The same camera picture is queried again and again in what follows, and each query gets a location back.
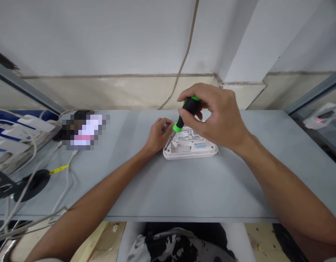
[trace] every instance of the green screwdriver handle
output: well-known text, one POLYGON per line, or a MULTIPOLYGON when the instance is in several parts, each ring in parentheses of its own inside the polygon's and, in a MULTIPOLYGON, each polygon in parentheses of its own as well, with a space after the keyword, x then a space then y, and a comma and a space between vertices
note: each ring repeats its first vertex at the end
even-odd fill
MULTIPOLYGON (((183 104, 182 108, 189 111, 192 115, 195 115, 197 113, 198 108, 199 108, 199 103, 200 102, 201 102, 201 100, 198 97, 191 96, 191 97, 188 97, 185 100, 185 103, 183 104)), ((173 130, 176 133, 180 133, 183 126, 184 126, 184 122, 183 122, 182 118, 179 116, 178 121, 173 126, 173 130)))

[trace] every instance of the screwdriver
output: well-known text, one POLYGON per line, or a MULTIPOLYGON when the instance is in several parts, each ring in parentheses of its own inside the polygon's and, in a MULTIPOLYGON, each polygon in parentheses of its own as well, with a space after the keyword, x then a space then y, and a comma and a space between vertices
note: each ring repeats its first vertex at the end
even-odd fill
MULTIPOLYGON (((186 109, 187 111, 189 111, 192 115, 195 115, 197 113, 198 108, 199 108, 200 102, 201 102, 201 100, 198 97, 191 96, 191 97, 188 97, 185 100, 185 103, 183 104, 182 108, 186 109)), ((173 130, 174 131, 173 131, 173 133, 171 135, 171 138, 169 139, 169 142, 167 143, 167 145, 164 148, 164 150, 167 150, 168 146, 170 145, 170 143, 174 139, 175 134, 176 133, 180 133, 183 126, 184 126, 184 122, 183 122, 181 116, 179 116, 178 121, 173 126, 173 130)))

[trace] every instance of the gray table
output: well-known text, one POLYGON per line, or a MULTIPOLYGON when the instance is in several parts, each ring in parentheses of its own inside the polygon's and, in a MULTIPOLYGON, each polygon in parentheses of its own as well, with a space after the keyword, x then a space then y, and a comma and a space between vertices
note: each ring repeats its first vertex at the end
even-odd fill
MULTIPOLYGON (((93 151, 81 151, 72 162, 72 187, 62 205, 71 206, 89 189, 132 157, 144 145, 158 117, 177 120, 169 111, 98 111, 110 123, 93 151)), ((250 132, 287 165, 336 217, 336 164, 283 111, 241 111, 250 132)), ((41 149, 27 174, 55 142, 41 149)), ((59 149, 42 167, 65 165, 71 151, 59 149)), ((166 160, 158 153, 131 181, 106 217, 107 221, 259 222, 276 221, 260 186, 244 161, 221 148, 210 158, 166 160)), ((17 181, 22 173, 14 179, 17 181)), ((36 220, 50 214, 64 190, 66 171, 51 176, 46 188, 21 205, 15 219, 36 220)), ((0 219, 5 202, 0 200, 0 219)))

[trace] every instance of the left hand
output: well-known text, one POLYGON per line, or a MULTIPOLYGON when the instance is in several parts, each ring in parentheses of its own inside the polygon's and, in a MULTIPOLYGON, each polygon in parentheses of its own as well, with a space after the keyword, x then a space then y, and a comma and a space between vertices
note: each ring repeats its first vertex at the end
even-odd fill
POLYGON ((152 155, 156 154, 168 142, 173 126, 174 123, 170 119, 158 118, 151 126, 149 137, 143 148, 152 155))

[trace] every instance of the hand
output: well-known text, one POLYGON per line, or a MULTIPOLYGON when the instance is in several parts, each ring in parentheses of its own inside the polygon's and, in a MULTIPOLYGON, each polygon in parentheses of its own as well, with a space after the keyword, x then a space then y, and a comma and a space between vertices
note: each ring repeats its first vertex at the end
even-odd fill
POLYGON ((144 149, 154 155, 161 150, 173 131, 174 123, 167 118, 158 118, 156 122, 151 126, 150 134, 147 139, 144 149))
MULTIPOLYGON (((199 83, 183 91, 178 101, 185 101, 190 96, 199 97, 202 100, 200 110, 207 108, 212 114, 205 122, 201 122, 181 108, 179 114, 184 123, 202 137, 237 153, 251 134, 242 121, 235 93, 199 83)), ((200 110, 196 115, 202 119, 200 110)))

